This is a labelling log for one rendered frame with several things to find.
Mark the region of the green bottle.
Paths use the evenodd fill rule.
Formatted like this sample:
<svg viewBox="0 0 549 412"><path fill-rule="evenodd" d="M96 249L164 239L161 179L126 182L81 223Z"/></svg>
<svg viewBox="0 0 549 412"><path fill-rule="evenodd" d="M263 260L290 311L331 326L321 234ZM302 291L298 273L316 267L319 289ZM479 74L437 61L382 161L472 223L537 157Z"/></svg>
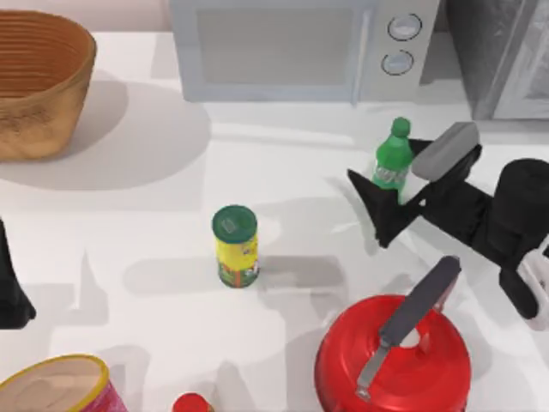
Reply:
<svg viewBox="0 0 549 412"><path fill-rule="evenodd" d="M387 139L377 148L372 181L383 190L396 190L398 203L407 174L413 161L409 136L411 122L404 117L395 118Z"/></svg>

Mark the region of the pale grey rounded box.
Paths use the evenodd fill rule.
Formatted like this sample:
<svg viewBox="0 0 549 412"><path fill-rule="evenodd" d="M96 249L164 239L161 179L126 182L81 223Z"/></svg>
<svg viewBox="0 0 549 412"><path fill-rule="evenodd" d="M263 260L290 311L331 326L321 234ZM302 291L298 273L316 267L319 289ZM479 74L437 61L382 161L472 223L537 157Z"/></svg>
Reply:
<svg viewBox="0 0 549 412"><path fill-rule="evenodd" d="M479 143L475 123L456 122L414 158L411 170L420 179L438 181Z"/></svg>

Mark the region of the round microwave knob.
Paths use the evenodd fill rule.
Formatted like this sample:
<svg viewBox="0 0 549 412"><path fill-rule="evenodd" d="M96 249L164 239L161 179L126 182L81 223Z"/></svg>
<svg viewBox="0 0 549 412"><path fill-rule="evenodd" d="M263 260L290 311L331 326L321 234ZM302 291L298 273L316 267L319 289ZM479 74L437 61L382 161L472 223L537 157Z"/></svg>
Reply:
<svg viewBox="0 0 549 412"><path fill-rule="evenodd" d="M419 35L422 28L422 20L413 13L396 16L391 19L387 26L389 36L400 42L414 39Z"/></svg>
<svg viewBox="0 0 549 412"><path fill-rule="evenodd" d="M403 76L413 68L414 64L413 54L400 49L394 53L386 54L382 58L381 69L388 76Z"/></svg>

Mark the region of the pale microwave oven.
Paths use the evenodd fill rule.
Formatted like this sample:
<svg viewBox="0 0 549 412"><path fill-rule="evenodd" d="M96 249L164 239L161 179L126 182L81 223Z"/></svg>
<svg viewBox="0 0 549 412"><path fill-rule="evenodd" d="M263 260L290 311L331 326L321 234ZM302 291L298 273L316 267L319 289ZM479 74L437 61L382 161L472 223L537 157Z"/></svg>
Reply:
<svg viewBox="0 0 549 412"><path fill-rule="evenodd" d="M363 53L359 68L359 98L351 104L364 101L411 100L419 87L426 55L437 18L440 0L369 0L371 12L361 41ZM392 39L387 26L392 18L416 14L423 22L419 35L409 41ZM381 69L382 58L403 49L413 54L415 64L403 76L388 76Z"/></svg>

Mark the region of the yellow can with green lid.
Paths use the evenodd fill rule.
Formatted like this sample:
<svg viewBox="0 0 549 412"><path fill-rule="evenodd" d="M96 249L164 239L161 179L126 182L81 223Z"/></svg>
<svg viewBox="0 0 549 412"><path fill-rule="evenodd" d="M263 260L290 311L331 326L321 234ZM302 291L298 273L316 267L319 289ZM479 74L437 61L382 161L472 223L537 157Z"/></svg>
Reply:
<svg viewBox="0 0 549 412"><path fill-rule="evenodd" d="M258 277L257 218L244 205L219 209L212 218L218 276L230 288L246 288Z"/></svg>

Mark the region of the microwave oven door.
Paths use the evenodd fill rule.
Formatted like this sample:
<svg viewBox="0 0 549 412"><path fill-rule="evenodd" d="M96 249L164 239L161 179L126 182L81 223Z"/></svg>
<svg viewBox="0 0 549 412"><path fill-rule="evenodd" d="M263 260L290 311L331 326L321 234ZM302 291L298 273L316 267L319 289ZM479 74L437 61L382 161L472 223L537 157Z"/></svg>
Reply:
<svg viewBox="0 0 549 412"><path fill-rule="evenodd" d="M359 98L369 0L169 0L185 99Z"/></svg>

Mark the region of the red bottle cap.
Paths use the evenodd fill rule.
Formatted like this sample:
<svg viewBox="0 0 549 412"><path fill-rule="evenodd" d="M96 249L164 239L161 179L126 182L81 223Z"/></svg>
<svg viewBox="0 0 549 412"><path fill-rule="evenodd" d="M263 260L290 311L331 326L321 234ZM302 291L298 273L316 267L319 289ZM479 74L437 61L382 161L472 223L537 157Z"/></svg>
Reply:
<svg viewBox="0 0 549 412"><path fill-rule="evenodd" d="M174 402L172 412L214 412L214 408L202 395L186 392Z"/></svg>

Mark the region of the brown woven basket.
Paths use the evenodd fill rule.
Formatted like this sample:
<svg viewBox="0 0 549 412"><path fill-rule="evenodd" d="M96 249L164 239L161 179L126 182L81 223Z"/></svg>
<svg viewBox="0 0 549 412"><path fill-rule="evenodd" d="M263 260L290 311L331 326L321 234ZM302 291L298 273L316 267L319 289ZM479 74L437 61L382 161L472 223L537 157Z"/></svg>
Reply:
<svg viewBox="0 0 549 412"><path fill-rule="evenodd" d="M96 53L93 35L71 19L0 9L0 161L44 159L69 144Z"/></svg>

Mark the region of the pink can with yellow rim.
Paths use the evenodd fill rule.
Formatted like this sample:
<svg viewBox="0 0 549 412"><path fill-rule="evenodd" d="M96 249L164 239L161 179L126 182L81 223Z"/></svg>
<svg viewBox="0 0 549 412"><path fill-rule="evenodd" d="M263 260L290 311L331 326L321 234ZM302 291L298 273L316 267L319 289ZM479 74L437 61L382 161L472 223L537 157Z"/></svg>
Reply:
<svg viewBox="0 0 549 412"><path fill-rule="evenodd" d="M129 412L110 369L90 354L67 354L0 383L0 412Z"/></svg>

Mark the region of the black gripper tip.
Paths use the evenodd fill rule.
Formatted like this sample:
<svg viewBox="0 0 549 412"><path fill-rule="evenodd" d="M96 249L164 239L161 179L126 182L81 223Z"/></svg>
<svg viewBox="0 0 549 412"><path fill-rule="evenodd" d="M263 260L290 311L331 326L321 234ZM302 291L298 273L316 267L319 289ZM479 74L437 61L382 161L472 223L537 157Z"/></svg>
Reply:
<svg viewBox="0 0 549 412"><path fill-rule="evenodd" d="M18 282L5 226L0 218L0 330L19 330L34 320L36 310Z"/></svg>

